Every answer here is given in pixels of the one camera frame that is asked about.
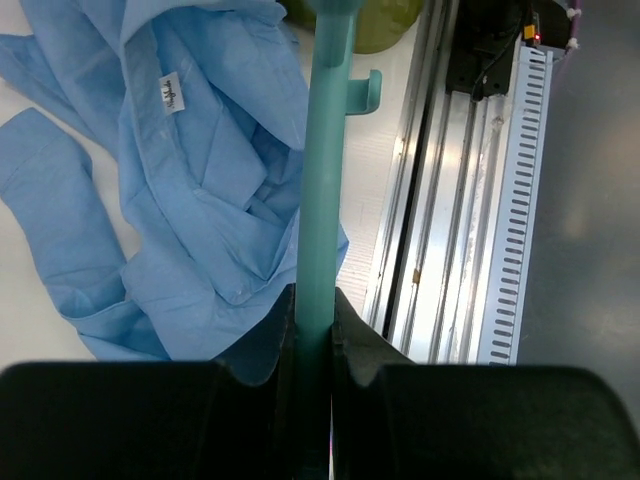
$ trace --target teal plastic rod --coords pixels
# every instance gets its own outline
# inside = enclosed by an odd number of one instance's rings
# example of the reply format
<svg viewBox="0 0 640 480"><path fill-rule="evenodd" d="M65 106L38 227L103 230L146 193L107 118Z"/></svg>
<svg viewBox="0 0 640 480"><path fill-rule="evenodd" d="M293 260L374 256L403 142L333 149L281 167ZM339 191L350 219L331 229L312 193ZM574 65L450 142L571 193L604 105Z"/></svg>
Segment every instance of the teal plastic rod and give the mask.
<svg viewBox="0 0 640 480"><path fill-rule="evenodd" d="M329 339L334 321L336 251L353 14L318 11L300 205L296 286L297 478L325 478L329 465Z"/></svg>

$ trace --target metal track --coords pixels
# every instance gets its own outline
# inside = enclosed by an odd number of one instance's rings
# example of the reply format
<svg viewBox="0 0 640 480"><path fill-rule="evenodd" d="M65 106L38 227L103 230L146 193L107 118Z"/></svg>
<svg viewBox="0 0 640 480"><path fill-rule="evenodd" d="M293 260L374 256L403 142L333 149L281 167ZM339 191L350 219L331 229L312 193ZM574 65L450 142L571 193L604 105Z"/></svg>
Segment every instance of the metal track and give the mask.
<svg viewBox="0 0 640 480"><path fill-rule="evenodd" d="M425 92L427 108L420 119L413 116L408 135L399 135L403 148L365 319L415 361L510 364L517 356L552 60L516 48L508 95L477 104L466 94L449 95L457 4L440 6L439 18L437 9L430 17L439 39L428 37L432 55L414 87Z"/></svg>

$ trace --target white table surface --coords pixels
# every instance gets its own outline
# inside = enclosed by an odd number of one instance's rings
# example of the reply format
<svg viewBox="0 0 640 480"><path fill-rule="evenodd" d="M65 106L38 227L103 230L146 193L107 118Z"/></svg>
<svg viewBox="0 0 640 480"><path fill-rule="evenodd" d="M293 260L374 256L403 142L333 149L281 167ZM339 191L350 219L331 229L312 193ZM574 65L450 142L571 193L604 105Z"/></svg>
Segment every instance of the white table surface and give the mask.
<svg viewBox="0 0 640 480"><path fill-rule="evenodd" d="M0 0L0 33L30 32L19 0ZM299 34L300 59L308 78L313 37L306 32ZM381 70L384 76L381 108L372 115L351 117L347 125L341 216L351 247L338 285L358 311L362 310L369 281L414 37L415 26L391 50L356 56L354 60L354 78L364 78L372 68ZM32 106L0 79L0 125ZM95 143L56 123L93 159L94 182L123 250L131 257L139 248L139 239L120 214L115 161ZM75 329L53 308L24 234L11 211L0 202L0 370L24 361L92 358Z"/></svg>

